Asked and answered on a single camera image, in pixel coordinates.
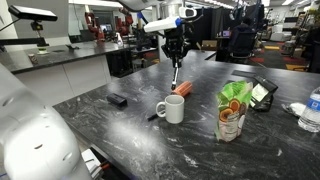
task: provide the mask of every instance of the marble countertop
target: marble countertop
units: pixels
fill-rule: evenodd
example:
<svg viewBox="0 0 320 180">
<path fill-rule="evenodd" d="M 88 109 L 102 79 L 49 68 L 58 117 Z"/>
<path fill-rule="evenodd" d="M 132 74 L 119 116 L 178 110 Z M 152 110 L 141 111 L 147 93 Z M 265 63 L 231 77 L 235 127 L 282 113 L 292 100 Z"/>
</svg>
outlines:
<svg viewBox="0 0 320 180">
<path fill-rule="evenodd" d="M 134 45 L 118 47 L 117 44 L 110 42 L 99 44 L 84 42 L 72 44 L 72 46 L 78 46 L 80 49 L 70 51 L 66 46 L 61 45 L 48 47 L 47 51 L 50 53 L 43 55 L 37 54 L 38 49 L 0 53 L 0 63 L 13 74 L 19 74 L 135 47 Z M 28 54 L 35 54 L 38 64 L 33 65 L 28 58 Z"/>
<path fill-rule="evenodd" d="M 170 61 L 151 66 L 54 108 L 70 127 L 87 138 L 110 160 L 138 179 L 319 179 L 320 137 L 298 126 L 281 104 L 306 103 L 319 86 L 318 74 L 264 69 L 205 61 L 190 51 L 178 82 L 191 81 L 182 123 L 164 118 L 148 122 L 156 104 L 170 93 Z M 231 81 L 249 78 L 234 70 L 264 75 L 279 86 L 270 112 L 248 110 L 242 135 L 230 143 L 214 135 L 218 121 L 216 93 Z M 128 100 L 119 110 L 106 95 Z"/>
</svg>

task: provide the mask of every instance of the snack bag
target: snack bag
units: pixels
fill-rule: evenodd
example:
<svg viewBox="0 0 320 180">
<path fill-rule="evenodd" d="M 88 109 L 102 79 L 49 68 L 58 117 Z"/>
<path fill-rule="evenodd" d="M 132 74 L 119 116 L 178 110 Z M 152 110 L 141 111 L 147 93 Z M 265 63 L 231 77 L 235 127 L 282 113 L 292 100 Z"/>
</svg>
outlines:
<svg viewBox="0 0 320 180">
<path fill-rule="evenodd" d="M 238 81 L 226 84 L 217 94 L 219 108 L 218 139 L 232 141 L 241 134 L 252 95 L 252 83 Z"/>
</svg>

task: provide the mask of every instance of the white mug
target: white mug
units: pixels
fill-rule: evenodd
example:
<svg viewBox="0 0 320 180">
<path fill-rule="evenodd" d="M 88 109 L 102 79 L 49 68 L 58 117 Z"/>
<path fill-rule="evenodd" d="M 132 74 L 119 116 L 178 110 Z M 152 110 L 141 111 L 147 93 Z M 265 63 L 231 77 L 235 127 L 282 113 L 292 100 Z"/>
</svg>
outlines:
<svg viewBox="0 0 320 180">
<path fill-rule="evenodd" d="M 159 111 L 160 106 L 165 106 L 165 113 Z M 169 123 L 178 124 L 184 116 L 184 98 L 179 95 L 167 96 L 165 102 L 157 104 L 156 112 L 159 117 L 166 117 Z"/>
</svg>

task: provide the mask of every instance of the mug handle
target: mug handle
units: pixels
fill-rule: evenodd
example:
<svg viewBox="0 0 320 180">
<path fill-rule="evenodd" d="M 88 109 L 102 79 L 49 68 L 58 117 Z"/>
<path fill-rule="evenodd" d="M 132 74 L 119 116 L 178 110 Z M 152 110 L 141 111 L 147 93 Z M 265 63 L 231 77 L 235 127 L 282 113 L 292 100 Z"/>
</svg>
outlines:
<svg viewBox="0 0 320 180">
<path fill-rule="evenodd" d="M 160 112 L 158 111 L 158 109 L 159 109 L 160 106 L 165 106 L 165 105 L 166 105 L 165 102 L 159 102 L 159 103 L 157 104 L 156 112 L 157 112 L 157 115 L 158 115 L 159 117 L 165 117 L 165 116 L 166 116 L 166 113 L 161 114 L 162 111 L 160 111 Z"/>
</svg>

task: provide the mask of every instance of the water bottle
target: water bottle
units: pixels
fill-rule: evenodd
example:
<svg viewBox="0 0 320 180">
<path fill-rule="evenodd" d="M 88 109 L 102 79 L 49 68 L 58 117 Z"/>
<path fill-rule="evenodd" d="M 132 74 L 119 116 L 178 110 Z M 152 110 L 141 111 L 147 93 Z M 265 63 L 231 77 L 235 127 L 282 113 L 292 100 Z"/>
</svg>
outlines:
<svg viewBox="0 0 320 180">
<path fill-rule="evenodd" d="M 303 111 L 298 124 L 310 132 L 320 130 L 320 87 L 313 90 L 306 109 Z"/>
</svg>

